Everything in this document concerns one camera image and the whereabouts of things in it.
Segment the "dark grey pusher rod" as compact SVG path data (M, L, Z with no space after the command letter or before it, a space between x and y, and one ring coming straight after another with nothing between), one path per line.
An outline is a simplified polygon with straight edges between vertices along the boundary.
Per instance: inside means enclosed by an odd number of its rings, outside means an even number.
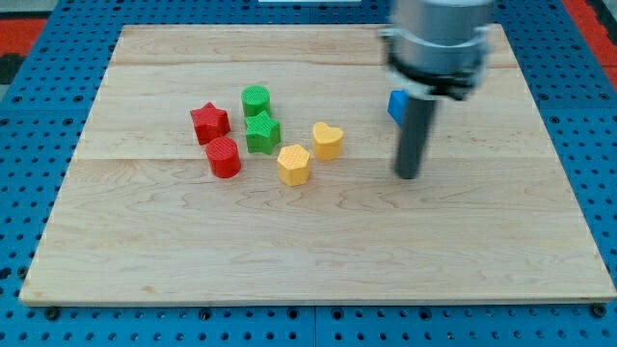
M436 100L407 98L394 161L394 170L399 177L415 179L419 174L436 108Z

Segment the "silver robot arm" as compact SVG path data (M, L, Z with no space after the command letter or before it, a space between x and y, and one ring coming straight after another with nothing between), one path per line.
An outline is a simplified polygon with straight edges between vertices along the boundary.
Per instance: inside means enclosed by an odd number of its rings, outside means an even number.
M382 31L386 63L407 100L394 171L420 172L438 102L462 101L485 77L492 0L397 0Z

